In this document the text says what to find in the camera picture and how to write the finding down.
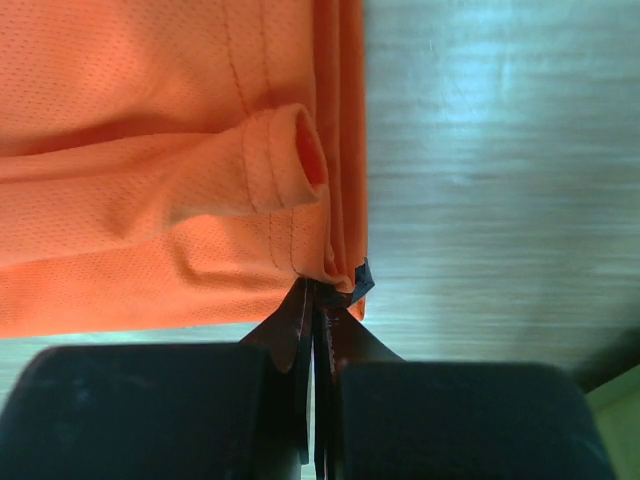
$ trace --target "orange fabric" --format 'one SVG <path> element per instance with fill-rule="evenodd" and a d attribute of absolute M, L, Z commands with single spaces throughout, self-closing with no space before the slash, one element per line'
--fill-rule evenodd
<path fill-rule="evenodd" d="M 9 0 L 0 31 L 1 337 L 260 320 L 299 275 L 353 289 L 359 1 Z"/>

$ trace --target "stitching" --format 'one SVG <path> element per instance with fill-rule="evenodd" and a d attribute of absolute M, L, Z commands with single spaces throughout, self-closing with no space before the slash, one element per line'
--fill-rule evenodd
<path fill-rule="evenodd" d="M 273 178 L 273 184 L 276 189 L 276 194 L 278 195 L 278 202 L 280 203 L 280 208 L 284 208 L 284 202 L 282 201 L 282 195 L 280 194 L 280 189 L 278 188 L 278 183 L 276 182 L 276 175 L 273 168 L 273 162 L 271 161 L 271 122 L 273 121 L 273 117 L 275 116 L 275 110 L 273 105 L 273 97 L 272 97 L 272 85 L 271 79 L 269 78 L 269 65 L 267 63 L 267 35 L 265 32 L 265 8 L 264 8 L 265 0 L 260 0 L 260 35 L 262 36 L 262 66 L 264 68 L 264 79 L 267 84 L 267 92 L 269 97 L 269 105 L 271 107 L 271 118 L 269 119 L 268 124 L 268 140 L 267 140 L 267 157 L 269 158 L 269 166 L 271 167 L 271 175 Z M 289 221 L 289 263 L 291 264 L 291 269 L 298 276 L 302 276 L 300 272 L 296 269 L 293 263 L 293 215 L 294 215 L 295 207 L 291 209 L 291 217 Z"/>
<path fill-rule="evenodd" d="M 268 215 L 268 219 L 269 219 L 269 233 L 267 234 L 267 238 L 269 239 L 269 254 L 271 255 L 271 261 L 273 262 L 274 267 L 276 267 L 278 270 L 282 270 L 278 264 L 276 263 L 276 257 L 273 255 L 273 248 L 272 248 L 272 243 L 271 243 L 271 222 L 272 222 L 272 217 L 271 214 Z"/>
<path fill-rule="evenodd" d="M 244 143 L 247 136 L 247 130 L 249 130 L 249 123 L 251 123 L 251 117 L 249 117 L 244 122 L 244 128 L 242 129 L 242 136 L 240 139 L 240 156 L 242 157 L 242 173 L 244 176 L 244 184 L 247 187 L 247 198 L 249 198 L 249 203 L 251 204 L 253 213 L 258 213 L 258 208 L 256 207 L 253 198 L 251 198 L 251 189 L 249 188 L 249 174 L 247 173 L 247 157 L 244 154 Z"/>
<path fill-rule="evenodd" d="M 267 93 L 269 98 L 269 105 L 273 108 L 273 96 L 271 89 L 271 79 L 269 78 L 269 65 L 267 63 L 267 34 L 265 32 L 265 0 L 260 0 L 260 36 L 262 37 L 262 68 L 264 69 L 264 80 L 267 84 Z"/>
<path fill-rule="evenodd" d="M 227 42 L 227 56 L 229 58 L 229 66 L 231 67 L 233 83 L 235 83 L 236 85 L 236 91 L 238 92 L 238 97 L 240 97 L 240 104 L 242 105 L 242 109 L 244 110 L 245 115 L 247 115 L 249 113 L 249 109 L 247 108 L 247 102 L 245 101 L 244 95 L 242 93 L 242 88 L 240 86 L 240 77 L 238 76 L 238 71 L 236 70 L 235 63 L 233 62 L 233 53 L 231 52 L 231 32 L 229 29 L 229 14 L 227 11 L 226 0 L 222 2 L 222 11 L 224 15 L 224 32 Z"/>
<path fill-rule="evenodd" d="M 289 263 L 291 263 L 291 268 L 298 275 L 302 276 L 302 274 L 296 269 L 296 266 L 293 264 L 293 214 L 296 211 L 296 208 L 293 207 L 291 209 L 291 216 L 289 221 Z"/>
<path fill-rule="evenodd" d="M 265 33 L 265 9 L 264 9 L 264 0 L 260 0 L 260 37 L 262 39 L 262 69 L 264 74 L 264 80 L 267 84 L 267 98 L 269 99 L 269 107 L 273 110 L 273 97 L 271 96 L 271 80 L 269 78 L 269 66 L 267 65 L 267 36 Z M 280 189 L 278 188 L 278 183 L 276 182 L 276 174 L 273 169 L 273 162 L 271 161 L 271 121 L 273 120 L 274 112 L 271 114 L 271 118 L 267 122 L 267 161 L 269 162 L 269 169 L 271 170 L 271 179 L 273 181 L 273 186 L 276 190 L 276 195 L 278 196 L 278 202 L 280 203 L 280 208 L 284 208 L 284 204 L 282 202 L 282 196 L 280 195 Z M 271 254 L 271 260 L 276 268 L 280 269 L 276 264 L 275 256 L 273 254 L 273 237 L 272 237 L 272 222 L 273 222 L 273 214 L 269 213 L 269 253 Z"/>

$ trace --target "seam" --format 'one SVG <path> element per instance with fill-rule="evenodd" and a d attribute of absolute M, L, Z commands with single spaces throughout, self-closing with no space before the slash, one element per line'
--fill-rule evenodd
<path fill-rule="evenodd" d="M 247 130 L 249 130 L 249 123 L 251 123 L 251 118 L 248 118 L 244 122 L 244 127 L 242 128 L 242 135 L 240 137 L 240 157 L 242 158 L 242 174 L 244 176 L 244 184 L 247 187 L 247 198 L 249 199 L 249 203 L 251 204 L 251 209 L 253 213 L 258 213 L 258 207 L 253 201 L 251 195 L 251 188 L 249 187 L 249 173 L 247 172 L 247 157 L 244 154 L 244 143 L 245 138 L 247 136 Z"/>
<path fill-rule="evenodd" d="M 265 17 L 266 17 L 266 13 L 265 13 L 265 8 L 264 8 L 264 2 L 265 0 L 260 0 L 260 35 L 262 37 L 262 67 L 264 69 L 264 79 L 265 79 L 265 83 L 267 84 L 267 92 L 268 92 L 268 98 L 269 98 L 269 106 L 271 107 L 271 118 L 269 119 L 269 123 L 268 123 L 268 127 L 267 127 L 267 136 L 268 136 L 268 140 L 267 140 L 267 157 L 269 159 L 269 166 L 271 168 L 271 175 L 273 178 L 273 184 L 275 186 L 276 189 L 276 194 L 278 195 L 278 202 L 280 203 L 280 208 L 284 209 L 284 202 L 282 201 L 282 195 L 280 194 L 280 189 L 278 188 L 278 182 L 276 181 L 276 175 L 275 175 L 275 171 L 273 168 L 273 162 L 271 160 L 271 122 L 273 121 L 273 117 L 275 116 L 275 107 L 273 104 L 273 96 L 272 96 L 272 85 L 271 85 L 271 79 L 269 78 L 269 65 L 267 63 L 267 35 L 265 32 Z M 298 276 L 302 276 L 300 274 L 300 272 L 296 269 L 294 262 L 293 262 L 293 227 L 294 227 L 294 220 L 293 220 L 293 216 L 294 216 L 294 210 L 295 207 L 291 208 L 291 216 L 290 216 L 290 220 L 289 220 L 289 263 L 291 264 L 291 269 L 294 271 L 294 273 Z"/>
<path fill-rule="evenodd" d="M 294 222 L 293 222 L 293 214 L 295 213 L 296 208 L 293 207 L 291 209 L 291 216 L 289 217 L 290 221 L 289 221 L 289 263 L 291 264 L 291 268 L 293 269 L 293 271 L 298 275 L 298 276 L 302 276 L 302 274 L 296 269 L 296 266 L 293 263 L 293 227 L 294 227 Z"/>
<path fill-rule="evenodd" d="M 264 0 L 260 0 L 259 2 L 260 8 L 260 37 L 262 39 L 262 70 L 264 75 L 265 83 L 267 84 L 267 98 L 269 99 L 269 108 L 273 110 L 273 97 L 271 96 L 271 79 L 269 78 L 269 66 L 267 64 L 267 36 L 265 33 L 265 8 L 264 8 Z M 273 120 L 272 113 L 271 118 L 267 122 L 267 161 L 269 162 L 269 169 L 271 170 L 271 179 L 273 181 L 274 188 L 276 190 L 276 195 L 278 197 L 278 202 L 280 203 L 280 208 L 284 208 L 284 204 L 282 203 L 282 196 L 280 195 L 280 189 L 278 188 L 278 183 L 276 182 L 276 174 L 273 169 L 273 162 L 271 161 L 271 121 Z M 272 223 L 273 223 L 273 214 L 269 213 L 269 253 L 271 254 L 271 260 L 276 268 L 280 269 L 276 264 L 275 255 L 273 253 L 273 235 L 272 235 Z"/>
<path fill-rule="evenodd" d="M 240 77 L 238 76 L 238 70 L 236 69 L 236 65 L 233 61 L 233 53 L 231 52 L 231 31 L 229 29 L 229 13 L 226 0 L 223 0 L 222 2 L 222 12 L 224 16 L 224 32 L 225 40 L 227 43 L 227 56 L 229 58 L 229 66 L 231 67 L 233 83 L 236 86 L 236 91 L 238 92 L 238 97 L 240 98 L 242 109 L 244 110 L 245 115 L 247 115 L 249 113 L 249 109 L 247 108 L 247 102 L 245 101 L 244 94 L 242 93 L 242 87 L 240 86 Z"/>

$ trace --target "orange shirt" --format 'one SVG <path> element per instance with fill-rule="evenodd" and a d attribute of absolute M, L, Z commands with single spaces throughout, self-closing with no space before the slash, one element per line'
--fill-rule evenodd
<path fill-rule="evenodd" d="M 0 337 L 261 320 L 300 275 L 353 289 L 359 1 L 8 0 L 0 61 Z"/>

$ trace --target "fabric fold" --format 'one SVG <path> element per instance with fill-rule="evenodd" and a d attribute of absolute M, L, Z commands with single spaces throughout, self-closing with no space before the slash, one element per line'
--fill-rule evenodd
<path fill-rule="evenodd" d="M 0 29 L 0 337 L 259 321 L 299 276 L 354 289 L 360 0 L 10 1 Z"/>

